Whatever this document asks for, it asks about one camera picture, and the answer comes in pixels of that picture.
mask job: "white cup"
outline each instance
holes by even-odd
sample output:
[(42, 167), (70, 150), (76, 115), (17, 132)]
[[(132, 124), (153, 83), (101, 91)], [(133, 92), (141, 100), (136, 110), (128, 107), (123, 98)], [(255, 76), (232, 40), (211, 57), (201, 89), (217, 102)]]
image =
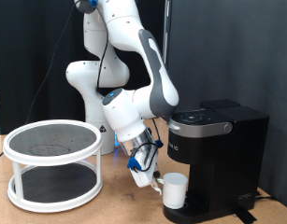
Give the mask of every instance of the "white cup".
[(163, 203), (172, 209), (181, 208), (186, 198), (188, 178), (180, 173), (168, 173), (164, 179), (157, 179), (164, 185)]

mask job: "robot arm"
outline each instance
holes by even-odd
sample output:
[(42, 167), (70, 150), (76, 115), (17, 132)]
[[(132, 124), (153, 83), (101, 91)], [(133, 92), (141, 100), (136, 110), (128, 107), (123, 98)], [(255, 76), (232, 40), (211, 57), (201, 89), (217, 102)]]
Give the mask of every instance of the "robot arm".
[(104, 14), (110, 43), (117, 49), (139, 53), (150, 75), (149, 86), (135, 91), (118, 89), (103, 100), (105, 116), (125, 154), (140, 167), (138, 172), (131, 169), (133, 178), (139, 187), (145, 187), (152, 183), (158, 152), (142, 119), (172, 115), (179, 96), (154, 37), (141, 24), (135, 0), (104, 0), (99, 9)]

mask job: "table surface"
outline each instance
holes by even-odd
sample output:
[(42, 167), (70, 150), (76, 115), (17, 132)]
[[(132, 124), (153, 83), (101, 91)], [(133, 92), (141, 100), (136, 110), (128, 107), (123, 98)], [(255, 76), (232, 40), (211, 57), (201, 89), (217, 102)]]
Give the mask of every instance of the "table surface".
[[(153, 135), (156, 132), (150, 120), (145, 121)], [(163, 119), (157, 119), (161, 138), (165, 143), (160, 149), (158, 164), (161, 176), (169, 172), (180, 172), (188, 176), (189, 165), (172, 161), (167, 156), (168, 128)], [(5, 136), (0, 135), (0, 153)], [(87, 159), (95, 164), (95, 156)], [(163, 215), (162, 196), (151, 187), (140, 189), (126, 168), (128, 157), (118, 147), (113, 153), (102, 157), (104, 186), (90, 202), (73, 210), (38, 214), (23, 211), (15, 207), (7, 197), (7, 185), (13, 176), (12, 162), (6, 157), (0, 158), (0, 224), (1, 223), (171, 223)], [(272, 200), (255, 203), (250, 211), (257, 224), (287, 223), (287, 207)], [(221, 217), (204, 223), (241, 224), (236, 216)]]

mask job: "black coffee maker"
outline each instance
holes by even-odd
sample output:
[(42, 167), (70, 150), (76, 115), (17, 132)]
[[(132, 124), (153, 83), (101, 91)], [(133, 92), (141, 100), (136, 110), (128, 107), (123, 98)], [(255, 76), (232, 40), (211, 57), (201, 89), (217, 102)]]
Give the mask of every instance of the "black coffee maker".
[(165, 216), (176, 223), (245, 216), (254, 207), (267, 124), (267, 115), (229, 100), (174, 114), (168, 155), (190, 164), (190, 176), (184, 206), (164, 207)]

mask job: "round tray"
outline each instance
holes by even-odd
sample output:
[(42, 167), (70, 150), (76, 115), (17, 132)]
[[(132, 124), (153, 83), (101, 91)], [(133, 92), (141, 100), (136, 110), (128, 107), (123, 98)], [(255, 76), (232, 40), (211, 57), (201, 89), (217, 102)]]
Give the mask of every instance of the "round tray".
[[(64, 165), (62, 168), (67, 168), (67, 170), (63, 174), (55, 173), (55, 171), (52, 171), (54, 168), (57, 170), (57, 167), (26, 166), (22, 168), (24, 197), (20, 199), (17, 196), (15, 179), (14, 176), (12, 176), (7, 191), (11, 202), (31, 212), (62, 212), (89, 202), (99, 193), (103, 186), (102, 180), (98, 181), (97, 178), (96, 181), (96, 167), (87, 161), (78, 161)], [(76, 179), (76, 174), (70, 172), (71, 169), (78, 169), (84, 174)], [(38, 176), (35, 179), (27, 179), (34, 175)], [(51, 183), (53, 179), (59, 175), (64, 177), (66, 181), (57, 180)], [(76, 184), (79, 183), (80, 180), (84, 182), (80, 188), (77, 188)]]
[(14, 130), (5, 138), (3, 151), (18, 163), (54, 166), (85, 159), (94, 154), (101, 144), (101, 134), (93, 125), (55, 119)]

